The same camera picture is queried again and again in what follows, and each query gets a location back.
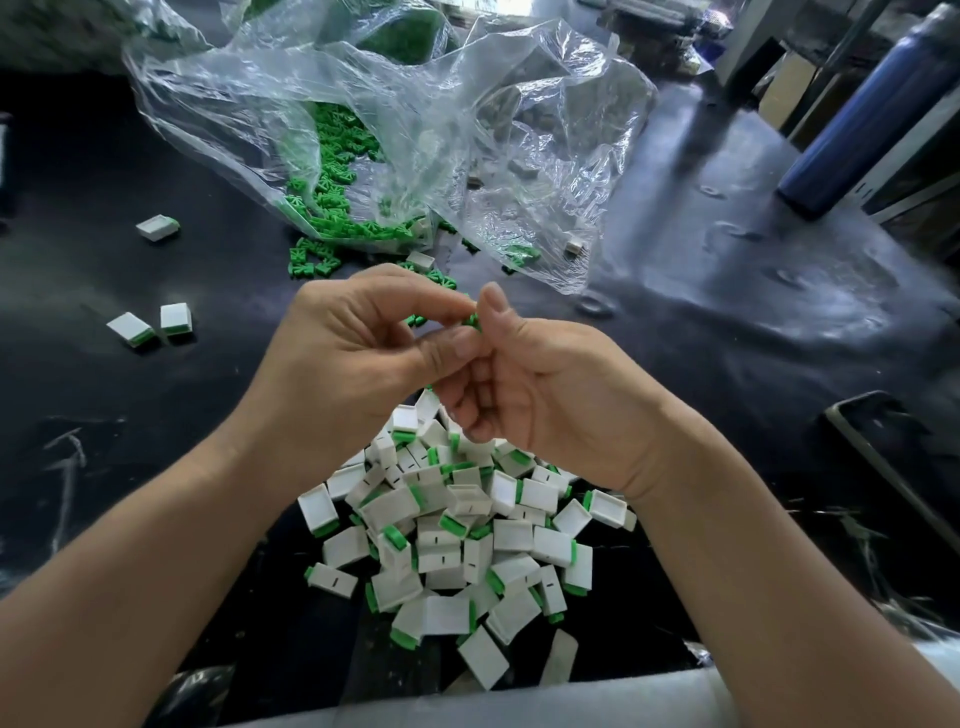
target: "right hand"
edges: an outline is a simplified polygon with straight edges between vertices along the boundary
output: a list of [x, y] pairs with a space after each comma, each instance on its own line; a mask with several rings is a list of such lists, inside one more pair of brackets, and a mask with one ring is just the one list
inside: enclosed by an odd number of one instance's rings
[[691, 433], [673, 415], [709, 427], [596, 328], [521, 318], [496, 283], [484, 286], [477, 313], [490, 355], [434, 385], [474, 442], [502, 437], [642, 497], [684, 456]]

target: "black work table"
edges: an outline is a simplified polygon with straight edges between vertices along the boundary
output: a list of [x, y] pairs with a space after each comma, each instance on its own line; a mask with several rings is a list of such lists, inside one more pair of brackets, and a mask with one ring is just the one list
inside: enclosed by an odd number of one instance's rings
[[[299, 284], [285, 275], [291, 232], [153, 134], [125, 82], [4, 88], [13, 89], [19, 189], [18, 214], [0, 236], [6, 591], [53, 542], [66, 543], [227, 415]], [[584, 296], [507, 278], [449, 236], [439, 266], [472, 295], [495, 279], [524, 315], [609, 333], [744, 452], [864, 594], [889, 596], [824, 511], [853, 509], [885, 534], [873, 546], [890, 588], [930, 597], [927, 608], [960, 626], [948, 595], [955, 557], [817, 420], [872, 389], [908, 404], [929, 399], [960, 360], [960, 306], [946, 277], [851, 206], [801, 222], [772, 195], [796, 153], [755, 114], [729, 109], [709, 81], [660, 91]], [[182, 232], [154, 245], [133, 226], [157, 213]], [[357, 255], [337, 277], [365, 263]], [[127, 310], [156, 323], [161, 304], [179, 301], [194, 312], [194, 342], [133, 352], [105, 326]], [[43, 446], [76, 427], [86, 462], [64, 489], [61, 472], [45, 469], [73, 446]], [[601, 548], [594, 592], [564, 623], [581, 641], [573, 678], [694, 667], [683, 640], [696, 633], [643, 534], [588, 528], [582, 541]], [[391, 645], [389, 622], [366, 613], [359, 590], [352, 602], [308, 591], [301, 575], [318, 556], [291, 509], [184, 663], [237, 665], [222, 720], [435, 692], [463, 670], [446, 646]], [[623, 600], [626, 578], [641, 581], [642, 601]], [[613, 620], [619, 649], [590, 640], [592, 626]], [[537, 682], [551, 634], [543, 621], [517, 638], [508, 683]]]

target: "white plastic part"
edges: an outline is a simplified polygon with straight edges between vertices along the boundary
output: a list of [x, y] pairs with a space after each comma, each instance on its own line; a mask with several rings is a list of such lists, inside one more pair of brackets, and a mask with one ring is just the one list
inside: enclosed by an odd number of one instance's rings
[[452, 569], [430, 571], [426, 575], [426, 585], [430, 589], [463, 589], [467, 585], [463, 566]]
[[399, 404], [394, 408], [391, 423], [394, 426], [394, 432], [417, 432], [420, 429], [417, 408], [409, 404]]
[[500, 516], [509, 516], [516, 506], [516, 478], [495, 471], [490, 486], [493, 499], [493, 512]]
[[487, 615], [487, 625], [492, 628], [494, 635], [507, 645], [539, 614], [540, 605], [530, 594], [530, 590], [524, 589], [514, 595], [504, 596]]
[[564, 583], [571, 587], [593, 588], [593, 548], [577, 544], [577, 561], [564, 569]]
[[459, 567], [462, 563], [460, 542], [440, 544], [439, 546], [423, 546], [417, 550], [417, 559], [417, 571], [420, 573]]
[[527, 477], [523, 479], [520, 505], [538, 508], [548, 516], [552, 516], [557, 512], [557, 499], [559, 495], [560, 492], [552, 485], [541, 483], [538, 480], [531, 480]]
[[334, 501], [343, 500], [357, 483], [363, 482], [366, 475], [367, 468], [362, 462], [355, 465], [345, 465], [326, 480], [326, 489]]
[[193, 314], [186, 303], [168, 303], [160, 307], [160, 328], [167, 335], [193, 330]]
[[577, 641], [562, 629], [553, 635], [553, 644], [550, 645], [550, 654], [547, 655], [546, 665], [540, 675], [540, 685], [564, 685], [570, 682], [570, 673], [573, 672], [573, 661], [577, 657]]
[[540, 583], [537, 591], [543, 598], [543, 613], [548, 617], [566, 611], [564, 588], [560, 585], [560, 577], [553, 565], [540, 568]]
[[407, 262], [413, 263], [418, 273], [427, 273], [433, 268], [433, 258], [423, 253], [410, 253], [407, 255]]
[[468, 635], [470, 602], [459, 596], [428, 596], [423, 607], [423, 634]]
[[561, 512], [553, 517], [553, 527], [571, 539], [575, 539], [590, 521], [590, 514], [584, 506], [579, 500], [572, 498]]
[[337, 520], [337, 509], [333, 506], [326, 483], [321, 483], [297, 498], [306, 527], [311, 531], [323, 528]]
[[142, 223], [137, 223], [136, 226], [136, 231], [152, 243], [156, 243], [157, 240], [162, 240], [165, 237], [169, 237], [179, 229], [180, 223], [178, 223], [169, 215], [154, 215], [153, 217], [144, 220]]
[[376, 597], [376, 608], [380, 612], [408, 602], [423, 591], [420, 575], [412, 571], [401, 579], [396, 579], [390, 571], [381, 571], [371, 578], [370, 583], [373, 584], [373, 596]]
[[546, 525], [546, 511], [531, 505], [516, 505], [507, 517], [511, 521], [527, 521], [533, 525]]
[[422, 423], [435, 422], [437, 413], [440, 411], [440, 399], [429, 389], [424, 389], [417, 397], [414, 409], [417, 410], [417, 419]]
[[420, 506], [409, 488], [398, 488], [386, 493], [359, 510], [363, 520], [377, 533], [388, 525], [420, 514]]
[[483, 625], [478, 626], [457, 651], [485, 691], [496, 685], [496, 681], [510, 669], [507, 658]]
[[530, 555], [539, 561], [566, 568], [573, 561], [573, 539], [560, 531], [535, 526], [534, 547]]
[[367, 556], [370, 556], [370, 547], [367, 546], [367, 529], [362, 525], [351, 526], [324, 541], [324, 563], [331, 569], [339, 569]]
[[307, 577], [306, 583], [311, 587], [318, 587], [325, 592], [330, 592], [332, 595], [349, 599], [356, 588], [357, 577], [344, 571], [331, 569], [318, 561], [313, 565], [313, 570]]
[[613, 528], [622, 528], [627, 522], [627, 504], [620, 498], [609, 496], [603, 491], [591, 491], [589, 513], [595, 521]]
[[534, 547], [534, 526], [529, 521], [493, 522], [493, 549], [496, 551], [529, 551]]
[[493, 561], [493, 534], [482, 539], [464, 541], [464, 578], [470, 584], [479, 584], [487, 576]]
[[117, 316], [113, 321], [108, 321], [107, 326], [132, 347], [138, 347], [156, 335], [147, 322], [141, 321], [129, 311]]

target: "forearm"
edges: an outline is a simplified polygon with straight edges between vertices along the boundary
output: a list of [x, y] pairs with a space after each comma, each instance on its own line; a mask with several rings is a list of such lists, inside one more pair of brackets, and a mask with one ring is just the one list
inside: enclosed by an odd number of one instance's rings
[[750, 725], [960, 724], [960, 695], [856, 593], [738, 453], [680, 403], [672, 482], [634, 503]]
[[276, 506], [207, 443], [0, 602], [0, 724], [139, 725]]

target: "hand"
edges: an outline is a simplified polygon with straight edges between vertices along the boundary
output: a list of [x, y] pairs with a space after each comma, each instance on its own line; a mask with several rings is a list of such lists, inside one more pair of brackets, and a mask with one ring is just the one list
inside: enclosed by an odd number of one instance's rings
[[[306, 283], [250, 389], [211, 436], [282, 507], [364, 447], [398, 404], [482, 348], [469, 297], [395, 265]], [[412, 314], [443, 330], [416, 339]]]
[[523, 319], [495, 283], [481, 291], [477, 313], [492, 353], [434, 385], [470, 440], [506, 438], [628, 497], [670, 477], [686, 433], [668, 412], [699, 416], [608, 336]]

